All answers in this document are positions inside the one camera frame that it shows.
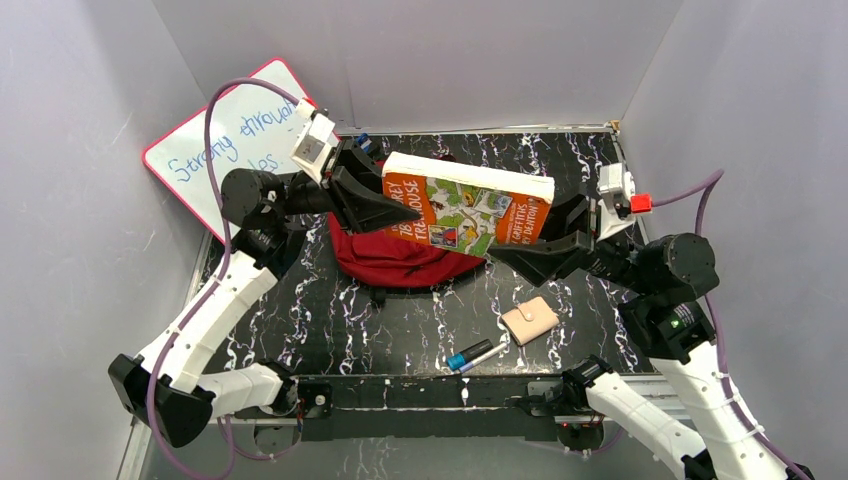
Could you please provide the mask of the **red student backpack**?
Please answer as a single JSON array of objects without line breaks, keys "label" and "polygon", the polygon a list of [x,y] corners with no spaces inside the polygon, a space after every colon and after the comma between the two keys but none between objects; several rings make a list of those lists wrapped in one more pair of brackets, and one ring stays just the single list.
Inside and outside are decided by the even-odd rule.
[{"label": "red student backpack", "polygon": [[374,289],[430,288],[481,267],[481,257],[430,244],[428,225],[419,221],[367,234],[348,234],[330,214],[331,244],[340,270]]}]

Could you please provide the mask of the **orange Treehouse book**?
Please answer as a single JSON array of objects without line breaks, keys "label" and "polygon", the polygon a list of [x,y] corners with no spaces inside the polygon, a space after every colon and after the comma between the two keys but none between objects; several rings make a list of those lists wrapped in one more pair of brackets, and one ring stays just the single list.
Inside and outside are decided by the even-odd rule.
[{"label": "orange Treehouse book", "polygon": [[420,214],[388,235],[475,257],[536,243],[555,196],[551,177],[400,152],[383,163],[382,183],[386,197]]}]

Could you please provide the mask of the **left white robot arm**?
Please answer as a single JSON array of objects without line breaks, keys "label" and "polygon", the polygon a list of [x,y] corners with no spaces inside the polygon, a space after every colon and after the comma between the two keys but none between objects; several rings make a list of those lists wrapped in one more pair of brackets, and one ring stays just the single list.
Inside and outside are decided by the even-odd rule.
[{"label": "left white robot arm", "polygon": [[139,354],[117,356],[108,374],[124,408],[170,446],[191,443],[216,417],[259,408],[288,416],[300,405],[291,370],[260,360],[210,374],[218,347],[297,261],[306,230],[300,214],[328,213],[344,232],[371,233],[415,218],[383,193],[382,147],[342,141],[319,179],[236,168],[224,177],[223,216],[238,228],[217,272],[180,315]]}]

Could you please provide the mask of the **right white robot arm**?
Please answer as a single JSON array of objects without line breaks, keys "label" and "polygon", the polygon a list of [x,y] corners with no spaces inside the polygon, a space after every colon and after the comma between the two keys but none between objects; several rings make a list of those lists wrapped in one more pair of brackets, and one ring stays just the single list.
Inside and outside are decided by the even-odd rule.
[{"label": "right white robot arm", "polygon": [[565,405],[615,421],[679,479],[810,478],[807,466],[765,436],[728,372],[707,298],[719,283],[708,240],[689,232],[647,244],[625,231],[603,237],[616,217],[600,201],[576,195],[555,206],[537,243],[489,253],[535,286],[581,270],[630,290],[617,307],[626,333],[674,390],[690,424],[637,393],[597,356],[563,373]]}]

